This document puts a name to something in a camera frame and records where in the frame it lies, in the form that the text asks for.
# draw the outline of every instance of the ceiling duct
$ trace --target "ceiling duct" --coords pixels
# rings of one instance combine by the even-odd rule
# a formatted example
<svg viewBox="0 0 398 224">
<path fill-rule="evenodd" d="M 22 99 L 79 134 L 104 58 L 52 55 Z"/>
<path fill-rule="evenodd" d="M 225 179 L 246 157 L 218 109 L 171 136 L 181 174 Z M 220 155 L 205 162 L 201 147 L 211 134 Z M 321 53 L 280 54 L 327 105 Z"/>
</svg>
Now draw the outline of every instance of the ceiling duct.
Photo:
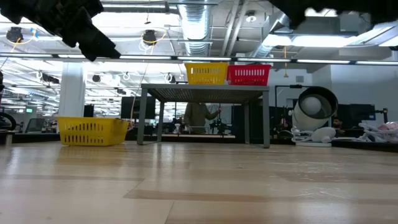
<svg viewBox="0 0 398 224">
<path fill-rule="evenodd" d="M 273 41 L 275 38 L 281 40 L 282 37 L 285 37 L 284 39 L 293 41 L 296 37 L 300 36 L 352 37 L 358 35 L 363 30 L 359 26 L 362 21 L 358 15 L 307 17 L 305 22 L 301 23 L 294 30 L 289 28 L 289 21 L 289 18 L 282 11 L 268 16 L 262 28 L 262 43 L 250 57 L 266 57 L 276 45 L 294 45 L 289 44 L 289 42 L 286 44 L 275 44 L 281 42 Z"/>
<path fill-rule="evenodd" d="M 262 28 L 262 35 L 264 37 L 263 42 L 257 47 L 257 49 L 250 55 L 250 57 L 266 57 L 272 48 L 275 46 L 265 45 L 265 40 L 267 36 L 275 31 L 289 26 L 289 18 L 282 11 L 267 16 L 267 19 Z"/>
<path fill-rule="evenodd" d="M 210 6 L 178 5 L 182 17 L 182 31 L 185 40 L 206 40 L 210 29 Z M 208 55 L 209 44 L 204 42 L 185 43 L 187 55 Z"/>
</svg>

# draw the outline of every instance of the ventilation duct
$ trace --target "ventilation duct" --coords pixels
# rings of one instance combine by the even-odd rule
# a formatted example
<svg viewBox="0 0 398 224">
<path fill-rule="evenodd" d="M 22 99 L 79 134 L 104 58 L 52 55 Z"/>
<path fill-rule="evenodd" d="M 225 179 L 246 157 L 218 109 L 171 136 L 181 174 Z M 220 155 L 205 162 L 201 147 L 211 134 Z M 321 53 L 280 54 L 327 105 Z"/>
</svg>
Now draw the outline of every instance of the ventilation duct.
<svg viewBox="0 0 398 224">
<path fill-rule="evenodd" d="M 271 52 L 272 48 L 275 46 L 266 45 L 267 36 L 281 28 L 285 28 L 289 26 L 289 18 L 282 11 L 274 13 L 271 16 L 267 16 L 267 19 L 264 23 L 264 27 L 262 28 L 262 34 L 264 36 L 263 42 L 257 47 L 257 49 L 250 55 L 250 57 L 266 57 L 269 52 Z"/>
<path fill-rule="evenodd" d="M 132 4 L 131 2 L 102 1 L 105 12 L 136 12 L 136 13 L 164 13 L 180 14 L 182 30 L 185 40 L 198 42 L 185 43 L 187 55 L 208 55 L 208 43 L 199 42 L 208 38 L 210 29 L 210 6 L 202 4 Z"/>
<path fill-rule="evenodd" d="M 209 33 L 210 6 L 178 5 L 182 17 L 182 31 L 185 40 L 206 40 Z M 185 43 L 187 55 L 208 55 L 209 45 L 201 42 Z"/>
</svg>

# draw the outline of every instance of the desk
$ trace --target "desk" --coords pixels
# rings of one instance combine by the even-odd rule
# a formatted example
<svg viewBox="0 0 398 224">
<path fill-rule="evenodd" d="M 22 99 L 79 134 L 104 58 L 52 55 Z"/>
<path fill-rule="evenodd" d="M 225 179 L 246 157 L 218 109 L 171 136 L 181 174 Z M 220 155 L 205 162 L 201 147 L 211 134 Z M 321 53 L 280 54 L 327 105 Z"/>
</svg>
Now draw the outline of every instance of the desk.
<svg viewBox="0 0 398 224">
<path fill-rule="evenodd" d="M 249 144 L 249 102 L 262 96 L 262 127 L 264 148 L 269 148 L 269 99 L 267 86 L 235 85 L 176 85 L 142 84 L 139 120 L 145 120 L 148 93 L 160 101 L 157 141 L 162 141 L 164 104 L 166 102 L 187 103 L 235 103 L 244 106 L 244 138 Z M 138 124 L 137 143 L 144 144 L 144 122 Z"/>
</svg>

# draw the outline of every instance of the monitor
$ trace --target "monitor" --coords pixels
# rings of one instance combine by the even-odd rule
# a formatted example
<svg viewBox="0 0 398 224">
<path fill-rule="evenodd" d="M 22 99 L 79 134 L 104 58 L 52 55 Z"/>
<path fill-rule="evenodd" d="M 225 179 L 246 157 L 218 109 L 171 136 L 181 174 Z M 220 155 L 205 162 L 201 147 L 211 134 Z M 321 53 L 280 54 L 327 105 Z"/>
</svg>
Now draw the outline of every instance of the monitor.
<svg viewBox="0 0 398 224">
<path fill-rule="evenodd" d="M 134 100 L 133 96 L 122 97 L 122 108 L 121 108 L 122 119 L 130 119 L 133 100 Z M 134 102 L 134 111 L 133 111 L 134 114 L 132 115 L 132 118 L 136 119 L 139 118 L 140 104 L 141 104 L 141 97 L 136 97 L 136 101 Z M 152 96 L 148 96 L 145 119 L 155 119 L 156 117 L 155 107 L 156 107 L 156 99 Z"/>
<path fill-rule="evenodd" d="M 349 112 L 352 120 L 376 120 L 374 105 L 351 104 L 349 105 Z"/>
</svg>

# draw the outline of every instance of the ceiling light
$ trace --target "ceiling light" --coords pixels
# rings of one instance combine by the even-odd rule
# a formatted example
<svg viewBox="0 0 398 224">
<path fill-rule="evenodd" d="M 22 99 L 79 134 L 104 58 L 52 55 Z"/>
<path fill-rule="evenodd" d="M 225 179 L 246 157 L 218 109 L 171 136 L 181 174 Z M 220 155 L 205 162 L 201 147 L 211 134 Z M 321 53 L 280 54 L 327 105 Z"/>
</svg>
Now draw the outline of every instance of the ceiling light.
<svg viewBox="0 0 398 224">
<path fill-rule="evenodd" d="M 395 47 L 398 46 L 398 36 L 394 37 L 382 44 L 379 45 L 380 47 Z"/>
<path fill-rule="evenodd" d="M 247 21 L 247 22 L 254 22 L 254 21 L 256 21 L 256 20 L 257 20 L 257 17 L 255 16 L 255 14 L 256 14 L 256 12 L 255 12 L 254 10 L 248 10 L 248 11 L 246 12 L 246 15 L 245 15 L 245 16 L 247 16 L 246 21 Z"/>
<path fill-rule="evenodd" d="M 254 21 L 256 21 L 257 20 L 257 17 L 256 16 L 248 16 L 247 18 L 246 18 L 246 22 L 254 22 Z"/>
<path fill-rule="evenodd" d="M 58 55 L 60 58 L 85 58 L 84 55 Z"/>
<path fill-rule="evenodd" d="M 350 45 L 359 45 L 359 44 L 365 44 L 366 42 L 369 42 L 371 39 L 380 36 L 381 34 L 389 31 L 393 27 L 379 27 L 379 28 L 374 28 L 373 30 L 369 30 L 361 35 L 358 35 L 356 37 L 351 37 L 350 38 Z"/>
<path fill-rule="evenodd" d="M 177 57 L 177 60 L 203 60 L 203 61 L 229 62 L 231 60 L 231 58 L 228 58 L 228 57 Z"/>
<path fill-rule="evenodd" d="M 290 37 L 283 35 L 269 34 L 262 42 L 263 46 L 290 46 L 292 45 L 292 40 Z"/>
<path fill-rule="evenodd" d="M 103 4 L 103 7 L 124 7 L 124 8 L 165 8 L 163 5 L 151 6 L 150 4 Z"/>
<path fill-rule="evenodd" d="M 4 106 L 5 108 L 9 109 L 25 109 L 25 106 Z"/>
<path fill-rule="evenodd" d="M 298 47 L 344 47 L 351 40 L 337 35 L 298 35 L 293 38 L 292 45 Z"/>
<path fill-rule="evenodd" d="M 46 105 L 51 105 L 51 106 L 58 106 L 58 104 L 56 104 L 56 103 L 49 103 L 49 102 L 44 102 Z"/>
<path fill-rule="evenodd" d="M 315 11 L 312 8 L 305 10 L 305 16 L 307 17 L 337 17 L 337 13 L 334 9 L 324 9 L 320 12 Z"/>
<path fill-rule="evenodd" d="M 120 59 L 138 59 L 138 60 L 171 60 L 170 56 L 120 56 Z"/>
<path fill-rule="evenodd" d="M 357 61 L 357 65 L 398 65 L 398 62 Z"/>
<path fill-rule="evenodd" d="M 284 62 L 289 63 L 291 59 L 282 58 L 238 58 L 239 62 Z"/>
<path fill-rule="evenodd" d="M 0 56 L 3 57 L 52 57 L 50 54 L 17 54 L 17 53 L 1 53 Z"/>
<path fill-rule="evenodd" d="M 302 60 L 298 59 L 298 63 L 328 63 L 328 64 L 348 64 L 349 60 Z"/>
</svg>

